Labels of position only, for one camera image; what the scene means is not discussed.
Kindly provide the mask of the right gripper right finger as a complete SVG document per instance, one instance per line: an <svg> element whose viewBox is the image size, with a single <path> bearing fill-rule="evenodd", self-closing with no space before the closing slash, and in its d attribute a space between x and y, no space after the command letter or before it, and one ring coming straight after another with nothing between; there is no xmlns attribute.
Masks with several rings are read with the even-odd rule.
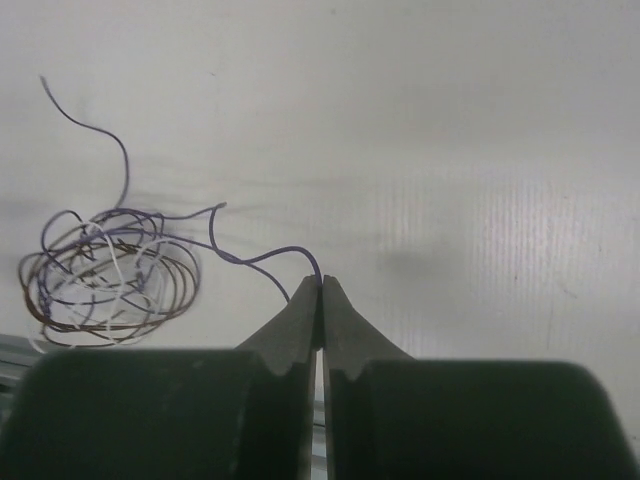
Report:
<svg viewBox="0 0 640 480"><path fill-rule="evenodd" d="M605 389L562 361L416 359L322 288L332 479L635 479Z"/></svg>

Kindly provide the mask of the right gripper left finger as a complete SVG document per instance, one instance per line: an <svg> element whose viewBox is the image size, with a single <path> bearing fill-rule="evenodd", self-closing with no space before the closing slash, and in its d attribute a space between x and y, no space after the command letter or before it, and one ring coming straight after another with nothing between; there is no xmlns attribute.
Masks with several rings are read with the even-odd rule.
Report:
<svg viewBox="0 0 640 480"><path fill-rule="evenodd" d="M19 383L5 479L306 479L320 290L232 349L67 350Z"/></svg>

